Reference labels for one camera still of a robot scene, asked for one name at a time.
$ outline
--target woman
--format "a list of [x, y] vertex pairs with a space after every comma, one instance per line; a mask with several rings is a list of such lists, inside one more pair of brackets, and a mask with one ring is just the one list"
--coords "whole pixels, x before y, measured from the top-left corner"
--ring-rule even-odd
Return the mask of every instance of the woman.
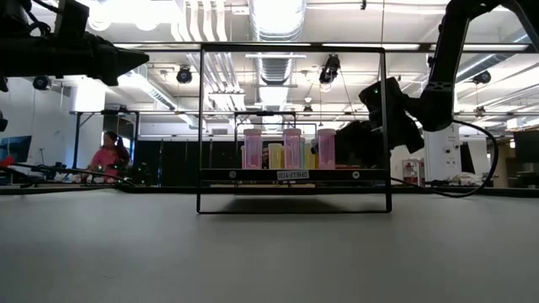
[[127, 165], [129, 163], [129, 152], [124, 147], [121, 137], [113, 131], [107, 131], [103, 135], [103, 146], [93, 155], [92, 163], [88, 170], [95, 171], [98, 167], [104, 169], [104, 173], [112, 176], [118, 175], [116, 165]]

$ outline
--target spotlight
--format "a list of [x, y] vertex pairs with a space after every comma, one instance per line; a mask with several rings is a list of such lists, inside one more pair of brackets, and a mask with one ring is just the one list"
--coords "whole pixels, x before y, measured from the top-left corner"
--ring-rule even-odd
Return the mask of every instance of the spotlight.
[[187, 84], [193, 80], [193, 76], [191, 75], [190, 66], [180, 66], [178, 75], [176, 76], [176, 80], [182, 84]]
[[52, 87], [52, 81], [47, 76], [38, 76], [34, 78], [32, 85], [40, 91], [48, 91]]
[[304, 112], [310, 112], [310, 113], [312, 113], [312, 112], [313, 112], [312, 106], [311, 106], [310, 104], [305, 105], [305, 107], [303, 108], [303, 111], [304, 111]]
[[474, 78], [472, 78], [472, 82], [474, 82], [476, 85], [479, 83], [487, 84], [490, 82], [490, 80], [492, 80], [492, 76], [490, 75], [490, 72], [488, 71], [482, 72], [478, 74], [477, 76], [475, 76]]
[[323, 91], [331, 89], [331, 82], [339, 75], [340, 60], [337, 55], [329, 55], [328, 60], [324, 63], [322, 72], [320, 72], [320, 85], [323, 86]]

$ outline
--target red object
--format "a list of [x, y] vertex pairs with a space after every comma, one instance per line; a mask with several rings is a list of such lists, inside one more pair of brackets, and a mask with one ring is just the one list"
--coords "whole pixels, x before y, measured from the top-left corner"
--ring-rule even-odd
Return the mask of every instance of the red object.
[[8, 167], [13, 163], [15, 163], [15, 158], [13, 156], [8, 156], [0, 161], [0, 167]]

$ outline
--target gray table surface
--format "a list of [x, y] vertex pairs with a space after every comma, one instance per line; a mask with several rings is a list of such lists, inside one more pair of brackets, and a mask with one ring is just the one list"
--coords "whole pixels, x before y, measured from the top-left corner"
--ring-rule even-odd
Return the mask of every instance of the gray table surface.
[[394, 200], [390, 215], [197, 215], [191, 195], [0, 197], [0, 302], [539, 301], [539, 200]]

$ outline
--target shelf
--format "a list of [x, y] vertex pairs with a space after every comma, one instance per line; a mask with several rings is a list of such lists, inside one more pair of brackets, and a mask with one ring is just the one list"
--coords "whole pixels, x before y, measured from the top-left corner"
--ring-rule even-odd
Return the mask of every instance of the shelf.
[[382, 181], [385, 169], [285, 170], [285, 169], [202, 169], [200, 178], [206, 182], [219, 181], [296, 181], [296, 182], [354, 182]]

